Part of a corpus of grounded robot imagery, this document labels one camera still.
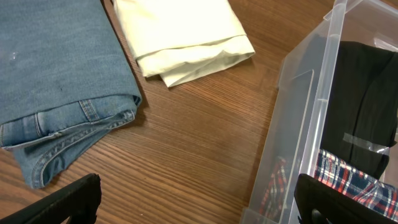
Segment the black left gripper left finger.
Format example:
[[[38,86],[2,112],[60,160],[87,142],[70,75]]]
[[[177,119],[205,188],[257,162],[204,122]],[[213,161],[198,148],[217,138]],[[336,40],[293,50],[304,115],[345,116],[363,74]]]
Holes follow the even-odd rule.
[[[94,224],[101,196],[101,179],[91,173],[2,218],[1,224]]]

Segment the plaid checkered shorts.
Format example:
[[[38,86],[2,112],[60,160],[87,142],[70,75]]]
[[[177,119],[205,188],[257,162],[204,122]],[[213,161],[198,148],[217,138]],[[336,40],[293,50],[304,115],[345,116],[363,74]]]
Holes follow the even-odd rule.
[[[286,160],[278,158],[261,200],[259,213],[276,220],[287,191]],[[365,207],[397,221],[397,189],[348,165],[323,149],[319,150],[314,178]]]

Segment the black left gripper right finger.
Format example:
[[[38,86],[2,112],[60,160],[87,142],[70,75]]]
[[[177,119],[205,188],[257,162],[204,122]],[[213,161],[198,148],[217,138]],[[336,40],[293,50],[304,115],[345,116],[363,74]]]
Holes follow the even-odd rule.
[[[294,197],[300,224],[395,223],[307,174],[299,175]]]

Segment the black garment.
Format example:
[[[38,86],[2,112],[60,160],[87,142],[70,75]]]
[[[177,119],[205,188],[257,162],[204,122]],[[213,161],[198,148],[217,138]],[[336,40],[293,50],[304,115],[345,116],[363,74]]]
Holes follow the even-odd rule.
[[[342,41],[321,149],[380,178],[389,156],[365,148],[392,147],[397,128],[397,52]]]

